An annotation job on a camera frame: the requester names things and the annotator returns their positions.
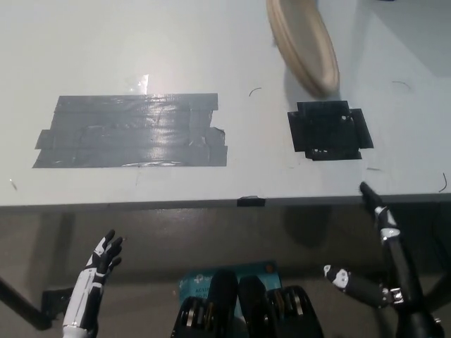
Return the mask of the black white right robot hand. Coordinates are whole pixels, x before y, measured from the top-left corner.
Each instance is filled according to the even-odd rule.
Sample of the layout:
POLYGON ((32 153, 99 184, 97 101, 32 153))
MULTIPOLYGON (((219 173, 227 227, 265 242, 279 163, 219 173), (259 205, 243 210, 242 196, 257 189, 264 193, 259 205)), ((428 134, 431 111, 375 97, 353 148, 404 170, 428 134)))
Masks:
POLYGON ((424 293, 400 226, 382 198, 367 183, 362 182, 359 190, 381 242, 385 279, 373 282, 334 265, 323 267, 325 278, 339 291, 373 308, 393 306, 407 311, 423 308, 424 293))

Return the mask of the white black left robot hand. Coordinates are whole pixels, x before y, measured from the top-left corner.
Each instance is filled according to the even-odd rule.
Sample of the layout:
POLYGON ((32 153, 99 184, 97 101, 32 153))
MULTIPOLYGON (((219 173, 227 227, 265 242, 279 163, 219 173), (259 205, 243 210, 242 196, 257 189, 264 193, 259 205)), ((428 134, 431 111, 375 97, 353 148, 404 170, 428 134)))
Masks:
POLYGON ((78 275, 62 324, 63 338, 96 337, 104 288, 113 269, 121 263, 122 237, 110 230, 101 238, 78 275))

